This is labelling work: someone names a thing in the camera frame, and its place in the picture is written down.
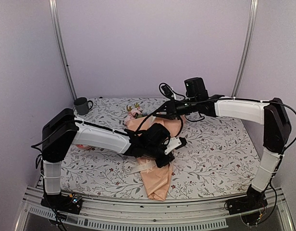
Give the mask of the pale pink white flower stem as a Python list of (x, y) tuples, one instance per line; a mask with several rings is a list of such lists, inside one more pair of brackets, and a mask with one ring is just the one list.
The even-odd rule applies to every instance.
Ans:
[(127, 117), (124, 119), (124, 124), (127, 125), (129, 121), (143, 117), (142, 108), (139, 103), (135, 103), (133, 106), (127, 105)]

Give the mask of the beige wrapping paper sheet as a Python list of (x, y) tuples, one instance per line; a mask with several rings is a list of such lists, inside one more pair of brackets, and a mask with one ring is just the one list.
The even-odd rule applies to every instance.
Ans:
[[(178, 119), (168, 120), (162, 118), (150, 117), (141, 126), (142, 129), (148, 129), (155, 123), (164, 125), (170, 132), (173, 138), (180, 130), (181, 121)], [(146, 163), (147, 160), (152, 160), (146, 157), (137, 159), (137, 165)], [(164, 201), (167, 197), (167, 192), (170, 187), (171, 177), (173, 172), (173, 165), (168, 164), (164, 167), (158, 168), (154, 166), (152, 169), (139, 172), (144, 183), (147, 197), (151, 200)]]

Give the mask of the blue fake flower stem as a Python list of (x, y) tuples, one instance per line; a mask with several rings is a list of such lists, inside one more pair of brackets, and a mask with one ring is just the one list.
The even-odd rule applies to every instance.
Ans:
[(150, 114), (150, 112), (147, 111), (147, 110), (143, 110), (142, 114), (143, 114), (144, 116), (148, 116), (148, 115)]

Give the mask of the white lace ribbon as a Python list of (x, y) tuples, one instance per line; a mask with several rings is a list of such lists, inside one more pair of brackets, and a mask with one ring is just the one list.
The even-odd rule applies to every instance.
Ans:
[(134, 167), (129, 167), (125, 170), (125, 172), (130, 175), (141, 171), (146, 171), (149, 169), (152, 169), (154, 166), (156, 166), (155, 160), (147, 160), (146, 163), (140, 164)]

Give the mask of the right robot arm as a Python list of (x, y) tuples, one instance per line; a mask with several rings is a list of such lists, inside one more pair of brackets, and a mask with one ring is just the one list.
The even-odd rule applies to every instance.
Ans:
[(175, 92), (169, 84), (159, 84), (160, 93), (167, 101), (155, 112), (167, 119), (191, 113), (209, 117), (227, 117), (242, 120), (257, 151), (261, 151), (260, 164), (250, 185), (251, 193), (243, 198), (247, 210), (261, 203), (261, 195), (276, 175), (292, 125), (287, 110), (290, 106), (280, 98), (258, 100), (229, 97), (222, 94), (209, 95), (203, 78), (193, 77), (184, 81), (185, 95)]

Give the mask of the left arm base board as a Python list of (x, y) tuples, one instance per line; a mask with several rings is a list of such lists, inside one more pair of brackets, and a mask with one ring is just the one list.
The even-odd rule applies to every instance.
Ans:
[(82, 208), (82, 196), (78, 194), (70, 195), (48, 195), (44, 193), (41, 205), (62, 212), (79, 215)]

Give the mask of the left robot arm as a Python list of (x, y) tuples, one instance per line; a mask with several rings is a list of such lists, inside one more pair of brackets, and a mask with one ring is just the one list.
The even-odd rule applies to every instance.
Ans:
[(132, 157), (149, 157), (163, 167), (174, 160), (173, 150), (186, 145), (186, 139), (171, 137), (168, 129), (154, 123), (146, 130), (119, 131), (85, 121), (65, 108), (42, 130), (42, 141), (31, 147), (41, 152), (44, 190), (47, 201), (61, 209), (66, 204), (61, 195), (61, 164), (71, 145), (88, 145)]

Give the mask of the right arm base board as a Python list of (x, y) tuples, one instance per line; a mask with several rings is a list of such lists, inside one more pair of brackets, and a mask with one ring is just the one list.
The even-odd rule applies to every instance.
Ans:
[(261, 222), (267, 205), (265, 197), (253, 203), (247, 196), (243, 196), (227, 200), (224, 204), (224, 209), (230, 215), (240, 214), (240, 218), (245, 225), (256, 226)]

